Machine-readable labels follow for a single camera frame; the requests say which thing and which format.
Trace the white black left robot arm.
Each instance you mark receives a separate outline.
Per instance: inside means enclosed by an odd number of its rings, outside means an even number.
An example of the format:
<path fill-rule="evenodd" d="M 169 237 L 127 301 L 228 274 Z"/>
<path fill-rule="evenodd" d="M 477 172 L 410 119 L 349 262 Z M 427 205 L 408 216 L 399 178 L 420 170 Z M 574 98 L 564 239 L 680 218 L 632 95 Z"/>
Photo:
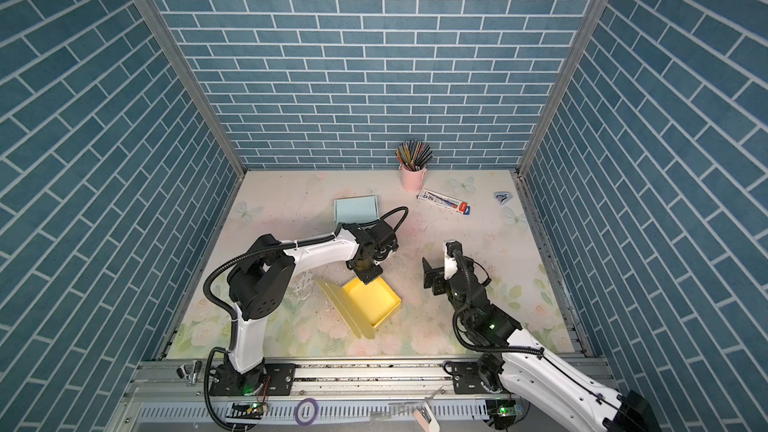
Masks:
<path fill-rule="evenodd" d="M 225 268 L 235 321 L 228 352 L 234 370 L 247 374 L 263 363 L 267 317 L 280 306 L 294 274 L 339 262 L 368 285 L 381 276 L 381 263 L 398 247 L 396 229 L 381 219 L 340 224 L 330 234 L 298 241 L 259 237 Z"/>

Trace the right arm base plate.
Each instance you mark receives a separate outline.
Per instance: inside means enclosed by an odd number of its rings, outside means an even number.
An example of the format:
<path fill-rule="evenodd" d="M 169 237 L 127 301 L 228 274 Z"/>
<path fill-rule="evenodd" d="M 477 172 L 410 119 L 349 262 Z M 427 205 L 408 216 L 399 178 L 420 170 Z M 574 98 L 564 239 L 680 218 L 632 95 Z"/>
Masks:
<path fill-rule="evenodd" d="M 508 393 L 500 379 L 503 363 L 495 356 L 477 361 L 445 361 L 442 368 L 451 378 L 457 395 Z"/>

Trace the yellow paper box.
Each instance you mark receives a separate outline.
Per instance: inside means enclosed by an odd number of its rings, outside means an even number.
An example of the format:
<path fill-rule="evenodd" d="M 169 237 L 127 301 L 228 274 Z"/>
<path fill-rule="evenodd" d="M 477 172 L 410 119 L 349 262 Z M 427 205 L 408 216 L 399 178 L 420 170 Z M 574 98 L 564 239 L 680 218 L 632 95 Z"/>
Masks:
<path fill-rule="evenodd" d="M 354 278 L 343 286 L 320 278 L 315 278 L 314 282 L 357 338 L 373 339 L 376 330 L 402 303 L 382 277 L 368 284 Z"/>

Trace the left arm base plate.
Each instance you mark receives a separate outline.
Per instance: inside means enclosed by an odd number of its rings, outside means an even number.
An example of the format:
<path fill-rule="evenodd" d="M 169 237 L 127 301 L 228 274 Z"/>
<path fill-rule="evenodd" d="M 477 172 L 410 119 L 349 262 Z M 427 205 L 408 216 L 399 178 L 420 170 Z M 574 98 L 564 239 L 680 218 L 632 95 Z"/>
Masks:
<path fill-rule="evenodd" d="M 239 373 L 230 363 L 222 363 L 209 373 L 208 392 L 227 397 L 288 396 L 295 371 L 293 363 L 266 363 Z"/>

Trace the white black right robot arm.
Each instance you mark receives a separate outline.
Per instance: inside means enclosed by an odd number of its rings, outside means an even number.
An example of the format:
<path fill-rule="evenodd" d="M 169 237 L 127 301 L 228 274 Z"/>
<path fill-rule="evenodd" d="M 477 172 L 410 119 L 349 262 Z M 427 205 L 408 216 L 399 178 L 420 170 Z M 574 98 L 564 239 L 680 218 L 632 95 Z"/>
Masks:
<path fill-rule="evenodd" d="M 587 376 L 547 349 L 523 325 L 489 299 L 488 279 L 476 262 L 447 258 L 442 267 L 422 261 L 424 287 L 444 295 L 454 309 L 451 325 L 459 344 L 478 352 L 480 380 L 492 392 L 518 395 L 569 431 L 659 431 L 641 394 L 622 394 Z"/>

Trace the light blue paper box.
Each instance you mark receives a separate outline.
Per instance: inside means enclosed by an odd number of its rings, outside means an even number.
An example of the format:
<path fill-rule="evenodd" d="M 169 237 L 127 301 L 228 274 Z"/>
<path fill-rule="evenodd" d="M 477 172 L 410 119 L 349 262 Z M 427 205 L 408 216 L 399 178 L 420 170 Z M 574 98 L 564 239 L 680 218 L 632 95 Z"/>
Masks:
<path fill-rule="evenodd" d="M 359 196 L 335 199 L 334 221 L 336 224 L 363 224 L 379 218 L 378 198 L 376 196 Z"/>

